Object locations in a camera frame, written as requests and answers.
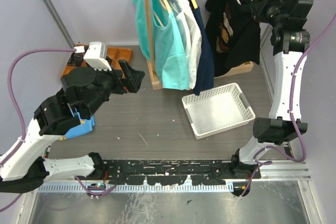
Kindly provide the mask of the black printed t shirt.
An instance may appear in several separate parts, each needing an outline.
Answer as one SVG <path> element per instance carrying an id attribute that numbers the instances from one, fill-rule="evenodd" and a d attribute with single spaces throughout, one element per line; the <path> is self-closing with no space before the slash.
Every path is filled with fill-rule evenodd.
<path id="1" fill-rule="evenodd" d="M 213 52 L 215 77 L 246 62 L 260 64 L 260 25 L 251 5 L 257 0 L 207 0 L 206 35 Z"/>

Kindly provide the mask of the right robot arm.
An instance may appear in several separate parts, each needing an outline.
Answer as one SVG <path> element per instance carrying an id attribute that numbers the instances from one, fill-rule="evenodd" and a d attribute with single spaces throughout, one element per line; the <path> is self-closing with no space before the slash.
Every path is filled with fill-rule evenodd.
<path id="1" fill-rule="evenodd" d="M 238 149 L 229 166 L 233 177 L 252 174 L 258 160 L 269 149 L 301 138 L 308 129 L 300 112 L 300 88 L 305 65 L 304 52 L 310 34 L 304 29 L 313 0 L 258 0 L 251 11 L 254 20 L 272 27 L 271 45 L 275 59 L 274 98 L 267 118 L 255 118 L 253 136 Z"/>

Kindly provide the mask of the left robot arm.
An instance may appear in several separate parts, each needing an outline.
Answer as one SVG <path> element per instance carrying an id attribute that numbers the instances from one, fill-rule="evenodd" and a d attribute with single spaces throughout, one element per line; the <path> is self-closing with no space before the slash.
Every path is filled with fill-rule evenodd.
<path id="1" fill-rule="evenodd" d="M 99 71 L 77 67 L 61 77 L 62 88 L 48 97 L 34 112 L 26 137 L 19 138 L 14 154 L 1 156 L 1 192 L 23 194 L 51 179 L 75 176 L 93 180 L 105 174 L 99 153 L 68 159 L 43 158 L 45 149 L 60 140 L 82 119 L 90 119 L 111 94 L 137 93 L 145 76 L 127 61 L 119 60 L 120 70 Z"/>

